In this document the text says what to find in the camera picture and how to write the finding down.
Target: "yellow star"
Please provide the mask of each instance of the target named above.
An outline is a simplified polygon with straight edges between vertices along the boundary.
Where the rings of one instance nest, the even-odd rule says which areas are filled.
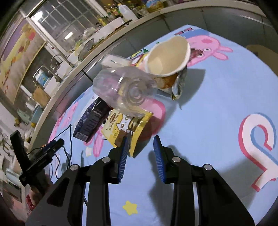
[[[138,213],[136,208],[137,204],[132,204],[130,201],[126,201],[125,205],[123,206],[123,209],[127,212],[128,215]]]

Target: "metal screw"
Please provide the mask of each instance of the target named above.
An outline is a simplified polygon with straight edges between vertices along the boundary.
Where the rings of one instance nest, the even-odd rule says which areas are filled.
[[[75,171],[75,170],[78,169],[78,165],[74,164],[74,165],[72,165],[72,166],[70,167],[70,169],[71,169],[72,171]]]
[[[102,159],[102,161],[104,162],[104,163],[108,163],[108,162],[110,162],[110,158],[109,157],[104,157],[103,159]]]
[[[206,170],[212,170],[212,166],[211,166],[210,164],[204,165],[204,168],[205,168]]]
[[[180,158],[179,157],[173,157],[172,160],[173,160],[174,163],[180,162]]]

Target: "snack bag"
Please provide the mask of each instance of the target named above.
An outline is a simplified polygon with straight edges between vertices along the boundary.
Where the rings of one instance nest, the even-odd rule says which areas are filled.
[[[134,118],[120,113],[113,109],[108,116],[104,127],[102,128],[102,134],[106,139],[114,146],[119,147],[124,136],[128,133],[131,134],[131,143],[129,153],[133,156],[138,138],[143,131],[143,128],[153,115],[153,113],[144,111],[144,117]]]

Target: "black cable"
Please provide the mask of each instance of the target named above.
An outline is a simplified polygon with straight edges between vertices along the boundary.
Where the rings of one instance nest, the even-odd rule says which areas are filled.
[[[32,149],[30,152],[27,153],[27,155],[31,154],[34,150],[37,150],[37,149],[42,149],[43,147],[40,147],[40,148],[34,148]]]
[[[50,162],[50,165],[51,165],[51,172],[52,172],[50,179],[52,179],[52,176],[53,176],[53,165],[52,165],[52,162]]]
[[[58,177],[57,177],[57,169],[58,169],[58,167],[59,167],[59,165],[61,164],[61,162],[60,162],[60,159],[58,158],[58,156],[56,155],[56,153],[55,153],[55,156],[56,156],[56,158],[58,159],[58,165],[57,165],[57,167],[56,167],[56,170],[55,170],[55,176],[56,176],[56,178],[57,179],[59,179]]]
[[[70,124],[66,129],[64,129],[62,132],[60,132],[53,140],[55,140],[58,136],[60,136],[63,132],[65,132],[69,127],[71,127],[72,124]]]
[[[71,162],[71,159],[70,159],[70,157],[69,157],[69,154],[66,152],[65,147],[62,146],[62,148],[64,149],[64,152],[65,152],[66,157],[67,157],[67,160],[68,160],[68,166],[67,166],[67,169],[68,169],[68,168],[70,167],[70,165],[72,164],[72,162]]]
[[[83,70],[81,70],[83,73],[84,73],[84,75],[88,78],[88,79],[90,79],[91,80],[91,82],[92,83],[94,83],[94,81],[86,74],[86,72],[85,71],[83,71]]]
[[[88,201],[87,201],[87,199],[85,197],[85,194],[84,194],[84,203],[85,203],[86,206],[88,206]]]
[[[60,132],[53,140],[55,140],[58,136],[60,136],[63,132],[65,132],[68,128],[72,127],[72,125],[70,124],[66,129],[64,129],[62,132]],[[29,153],[27,153],[27,155],[31,154],[34,150],[36,149],[41,149],[43,147],[40,147],[40,148],[34,148],[32,149]]]
[[[70,124],[70,131],[69,131],[69,136],[70,136],[70,156],[69,156],[69,158],[70,158],[70,161],[71,161],[71,157],[72,157],[72,140],[71,140],[71,128],[72,128],[72,124]]]

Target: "white plastic jug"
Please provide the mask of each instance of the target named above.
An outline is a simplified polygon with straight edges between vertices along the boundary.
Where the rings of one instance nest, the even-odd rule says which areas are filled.
[[[126,5],[118,4],[118,7],[119,7],[120,13],[124,16],[126,21],[129,21],[129,20],[136,21],[136,20],[138,20],[137,16]]]

